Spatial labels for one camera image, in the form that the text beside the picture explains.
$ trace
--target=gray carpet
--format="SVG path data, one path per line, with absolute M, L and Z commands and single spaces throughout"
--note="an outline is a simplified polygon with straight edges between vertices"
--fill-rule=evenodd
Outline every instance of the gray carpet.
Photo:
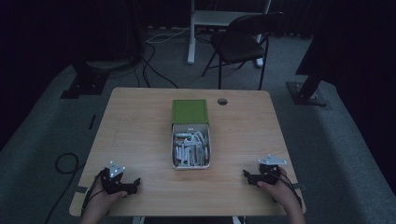
M 216 89 L 216 69 L 200 77 L 213 49 L 197 42 L 195 64 L 187 65 L 188 42 L 187 38 L 179 37 L 153 44 L 156 53 L 150 64 L 180 88 Z M 335 87 L 324 82 L 319 86 L 328 102 L 326 107 L 295 105 L 290 98 L 285 82 L 306 79 L 294 73 L 309 44 L 310 39 L 300 37 L 272 37 L 263 84 L 273 99 L 297 177 L 307 187 L 303 192 L 307 223 L 396 223 L 395 196 Z M 147 47 L 146 59 L 151 52 Z M 91 64 L 108 68 L 122 63 Z M 253 63 L 240 70 L 235 67 L 224 69 L 223 89 L 257 89 L 260 69 Z M 0 223 L 45 222 L 71 176 L 56 171 L 56 159 L 72 152 L 82 164 L 89 155 L 111 91 L 116 87 L 147 87 L 141 65 L 136 69 L 138 78 L 134 72 L 127 73 L 113 72 L 102 95 L 80 96 L 77 100 L 60 99 L 76 75 L 71 66 L 53 79 L 29 117 L 0 152 Z M 153 88 L 174 88 L 150 70 L 148 80 Z M 96 120 L 90 129 L 93 115 Z M 72 158 L 60 162 L 64 170 L 72 170 L 74 166 Z M 79 222 L 77 217 L 69 215 L 68 207 L 80 175 L 81 171 L 49 223 Z M 286 223 L 284 217 L 248 217 L 247 221 Z M 107 217 L 103 223 L 132 223 L 132 218 Z

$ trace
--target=finger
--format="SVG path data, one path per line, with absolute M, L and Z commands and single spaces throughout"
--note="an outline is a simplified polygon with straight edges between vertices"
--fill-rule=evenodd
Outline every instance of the finger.
M 279 167 L 279 170 L 282 175 L 288 175 L 288 173 L 286 173 L 285 169 L 283 169 L 282 167 Z
M 269 185 L 263 181 L 257 182 L 257 186 L 259 186 L 260 188 L 265 189 L 265 190 L 268 190 L 273 187 L 272 185 Z
M 110 201 L 114 203 L 127 195 L 128 193 L 126 191 L 120 191 L 117 193 L 110 194 L 109 197 L 110 197 Z

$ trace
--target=tripod base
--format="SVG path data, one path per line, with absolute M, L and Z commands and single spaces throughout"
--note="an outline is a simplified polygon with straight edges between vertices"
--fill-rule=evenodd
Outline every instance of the tripod base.
M 311 97 L 303 98 L 299 94 L 301 87 L 304 85 L 303 82 L 286 82 L 286 85 L 288 86 L 291 98 L 296 105 L 327 105 L 327 102 L 321 96 L 319 89 L 317 89 Z
M 94 73 L 95 78 L 88 84 L 77 75 L 70 85 L 69 90 L 64 91 L 61 99 L 77 99 L 80 95 L 101 95 L 109 73 Z

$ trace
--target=dark background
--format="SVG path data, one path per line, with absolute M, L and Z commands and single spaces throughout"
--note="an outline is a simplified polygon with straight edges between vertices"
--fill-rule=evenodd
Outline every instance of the dark background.
M 197 1 L 197 8 L 213 9 L 210 2 Z M 190 25 L 191 6 L 185 0 L 128 0 L 114 6 L 102 0 L 6 0 L 1 5 L 0 148 L 72 59 L 136 57 L 138 38 L 149 25 Z M 218 9 L 258 11 L 261 6 L 262 1 L 227 0 L 219 1 Z M 320 76 L 337 88 L 395 190 L 395 3 L 273 0 L 270 11 L 276 10 L 287 16 L 284 35 L 314 36 L 297 73 Z

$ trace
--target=green lid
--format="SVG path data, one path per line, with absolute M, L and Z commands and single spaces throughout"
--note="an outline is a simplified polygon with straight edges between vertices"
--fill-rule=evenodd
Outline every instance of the green lid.
M 174 100 L 172 123 L 209 123 L 206 100 Z

